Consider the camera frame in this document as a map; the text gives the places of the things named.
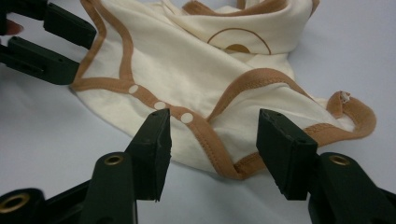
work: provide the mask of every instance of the metal ring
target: metal ring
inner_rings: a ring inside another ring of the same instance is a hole
[[[350,161],[347,160],[345,157],[342,156],[336,156],[336,155],[332,155],[329,157],[329,159],[334,162],[335,164],[338,165],[349,165]]]
[[[123,161],[122,156],[114,155],[114,156],[110,156],[110,157],[106,158],[105,164],[106,165],[117,165],[119,163],[122,163],[122,161]]]
[[[17,195],[12,195],[5,201],[0,203],[0,213],[10,213],[15,210],[22,208],[30,200],[30,195],[28,193],[20,193]]]

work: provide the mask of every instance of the white table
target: white table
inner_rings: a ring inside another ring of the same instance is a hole
[[[179,0],[182,5],[187,0]],[[225,0],[206,2],[221,5]],[[53,1],[88,20],[78,0]],[[396,1],[322,0],[290,63],[297,82],[317,97],[349,91],[376,113],[375,132],[320,148],[355,159],[383,189],[396,192]],[[76,61],[85,49],[46,34],[40,21],[21,37]],[[0,195],[38,188],[54,196],[91,178],[102,155],[131,137],[93,115],[67,88],[0,65]],[[309,223],[307,202],[288,202],[267,171],[229,180],[171,162],[162,200],[138,202],[140,223]]]

